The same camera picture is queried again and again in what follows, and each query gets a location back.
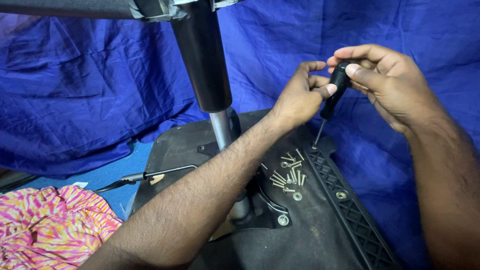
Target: screwdriver shaft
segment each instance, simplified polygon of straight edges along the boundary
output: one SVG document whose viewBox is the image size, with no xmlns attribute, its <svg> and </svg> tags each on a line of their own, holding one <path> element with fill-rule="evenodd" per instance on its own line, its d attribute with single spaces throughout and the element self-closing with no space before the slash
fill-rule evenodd
<svg viewBox="0 0 480 270">
<path fill-rule="evenodd" d="M 327 119 L 322 118 L 322 126 L 320 127 L 320 130 L 318 131 L 317 138 L 315 139 L 315 142 L 313 143 L 313 147 L 317 147 L 318 140 L 320 140 L 320 134 L 322 134 L 322 130 L 324 128 L 325 122 Z"/>
</svg>

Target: blue carpet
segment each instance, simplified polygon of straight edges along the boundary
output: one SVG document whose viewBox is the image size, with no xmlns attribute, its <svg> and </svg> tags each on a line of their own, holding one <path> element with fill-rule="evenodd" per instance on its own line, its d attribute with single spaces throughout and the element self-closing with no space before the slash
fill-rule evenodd
<svg viewBox="0 0 480 270">
<path fill-rule="evenodd" d="M 40 177 L 17 189 L 28 187 L 41 189 L 48 186 L 60 188 L 66 185 L 73 184 L 75 182 L 88 182 L 88 185 L 85 187 L 85 189 L 96 190 L 108 184 L 111 184 L 112 182 L 120 179 L 124 175 L 143 172 L 153 143 L 143 144 L 140 142 L 131 141 L 128 145 L 132 151 L 130 155 L 93 171 L 74 175 L 67 178 L 66 180 Z M 133 194 L 135 194 L 137 188 L 138 183 L 135 185 L 128 184 L 117 189 L 100 193 L 100 195 L 105 198 L 105 200 L 108 202 L 110 207 L 113 209 L 113 211 L 115 212 L 115 214 L 117 214 L 119 218 L 126 220 L 129 211 L 124 213 L 122 207 L 126 210 L 128 201 L 133 196 Z"/>
</svg>

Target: forearm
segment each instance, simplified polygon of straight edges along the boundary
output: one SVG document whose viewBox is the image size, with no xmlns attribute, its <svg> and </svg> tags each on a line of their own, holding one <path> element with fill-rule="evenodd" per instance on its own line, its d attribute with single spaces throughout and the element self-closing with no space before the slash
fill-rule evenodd
<svg viewBox="0 0 480 270">
<path fill-rule="evenodd" d="M 271 117 L 148 202 L 92 255 L 85 269 L 168 268 L 193 260 L 225 221 L 262 155 L 286 132 Z"/>
<path fill-rule="evenodd" d="M 480 167 L 475 148 L 448 115 L 407 134 L 426 244 L 443 268 L 479 266 Z"/>
</svg>

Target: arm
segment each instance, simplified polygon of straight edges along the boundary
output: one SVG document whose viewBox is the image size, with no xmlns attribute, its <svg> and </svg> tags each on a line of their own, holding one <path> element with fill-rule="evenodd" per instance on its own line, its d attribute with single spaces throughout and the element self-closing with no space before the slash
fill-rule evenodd
<svg viewBox="0 0 480 270">
<path fill-rule="evenodd" d="M 352 85 L 408 140 L 434 265 L 480 268 L 480 166 L 474 146 L 410 57 L 378 45 L 346 47 L 328 60 L 329 70 L 349 58 L 360 64 L 346 69 Z"/>
<path fill-rule="evenodd" d="M 300 64 L 260 122 L 155 196 L 80 269 L 186 268 L 225 221 L 262 155 L 281 136 L 313 117 L 322 100 L 336 90 L 326 85 L 328 78 L 309 76 L 324 67 L 319 61 Z"/>
</svg>

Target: orange and pink fabric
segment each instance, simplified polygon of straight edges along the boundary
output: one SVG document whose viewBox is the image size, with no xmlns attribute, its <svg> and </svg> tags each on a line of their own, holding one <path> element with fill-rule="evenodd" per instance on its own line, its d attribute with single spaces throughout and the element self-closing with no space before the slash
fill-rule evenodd
<svg viewBox="0 0 480 270">
<path fill-rule="evenodd" d="M 77 269 L 121 224 L 101 196 L 74 185 L 6 193 L 0 269 Z"/>
</svg>

